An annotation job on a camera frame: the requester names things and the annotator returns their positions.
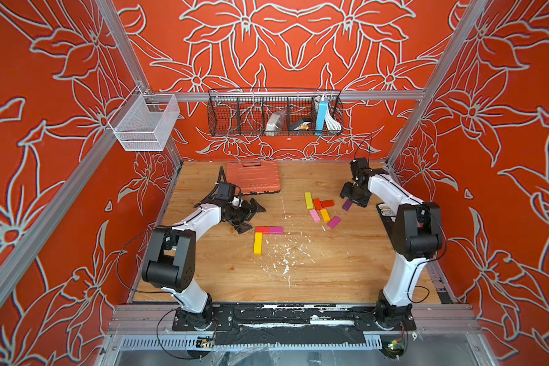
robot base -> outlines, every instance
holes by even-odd
[[[176,312],[175,319],[173,320],[173,331],[209,330],[213,320],[212,310],[211,296],[208,294],[207,302],[202,312],[192,313],[183,309]]]
[[[406,306],[395,306],[388,303],[384,292],[381,290],[376,301],[376,309],[374,312],[374,321],[376,324],[385,329],[391,329],[403,323],[407,330],[416,330],[417,326],[413,320],[411,309],[413,304]]]

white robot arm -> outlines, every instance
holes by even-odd
[[[393,212],[390,241],[396,251],[390,278],[379,294],[376,319],[394,326],[410,315],[413,291],[425,264],[441,249],[441,211],[434,202],[423,202],[396,183],[384,170],[370,169],[365,158],[350,163],[354,183],[346,182],[340,197],[366,207],[376,194]]]
[[[244,201],[236,186],[225,181],[223,168],[213,190],[195,206],[195,211],[170,227],[153,230],[142,265],[142,279],[171,294],[182,305],[181,316],[197,329],[211,324],[211,296],[193,278],[196,241],[223,221],[238,234],[252,228],[247,221],[266,210],[255,199]],[[165,254],[174,249],[175,254]]]

orange wallpaper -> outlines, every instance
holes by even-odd
[[[549,365],[549,1],[488,4],[396,171],[504,365]]]
[[[439,6],[429,0],[114,3],[156,92],[265,85],[422,89],[467,6],[456,0]],[[181,155],[193,160],[347,160],[372,134],[371,157],[381,159],[414,102],[365,104],[346,106],[346,130],[340,136],[287,140],[213,138],[206,106],[183,103],[184,120],[177,122],[173,137]]]
[[[0,264],[133,88],[93,0],[0,0]],[[173,172],[167,153],[115,144],[0,309],[0,364],[95,360],[127,297],[118,251],[154,223]],[[145,244],[120,259],[130,284]]]
[[[0,364],[93,364],[125,303],[174,166],[114,144],[0,309]]]
[[[0,1],[0,264],[133,87],[91,0]]]

magenta block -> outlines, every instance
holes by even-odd
[[[339,224],[339,222],[342,221],[342,219],[340,219],[339,217],[334,217],[331,219],[331,221],[329,223],[327,223],[327,225],[331,228],[334,228],[337,226],[337,224]]]
[[[285,233],[282,226],[271,226],[271,229],[269,230],[269,234],[278,234],[283,235]]]

wood grain surface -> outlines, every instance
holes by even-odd
[[[163,224],[181,221],[214,186],[220,165],[186,162]],[[254,216],[253,226],[282,226],[284,235],[264,235],[262,255],[253,254],[254,230],[242,235],[227,223],[210,229],[197,241],[196,274],[202,289],[214,301],[375,303],[387,283],[395,260],[372,196],[366,209],[352,205],[346,212],[339,193],[351,180],[348,163],[280,162],[281,192],[251,197],[266,209]],[[314,223],[304,192],[333,200],[334,229]],[[425,303],[439,303],[431,280],[423,270],[418,285],[430,289]],[[154,291],[140,281],[138,289]],[[417,288],[414,300],[425,297]],[[168,294],[141,294],[135,301],[171,301]]]

